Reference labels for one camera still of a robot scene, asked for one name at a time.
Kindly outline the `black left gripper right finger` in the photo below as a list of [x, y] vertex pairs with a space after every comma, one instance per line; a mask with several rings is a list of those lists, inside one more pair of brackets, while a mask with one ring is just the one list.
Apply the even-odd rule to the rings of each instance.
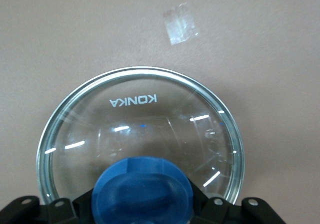
[[284, 224], [285, 221], [263, 199], [244, 198], [241, 205], [223, 197], [208, 198], [190, 181], [193, 192], [193, 215], [190, 224]]

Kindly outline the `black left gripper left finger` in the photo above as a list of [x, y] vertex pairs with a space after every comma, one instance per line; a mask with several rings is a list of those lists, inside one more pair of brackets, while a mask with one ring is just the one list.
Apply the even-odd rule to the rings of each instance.
[[74, 200], [49, 193], [50, 203], [40, 204], [37, 196], [22, 196], [0, 211], [2, 224], [94, 224], [94, 191], [83, 193]]

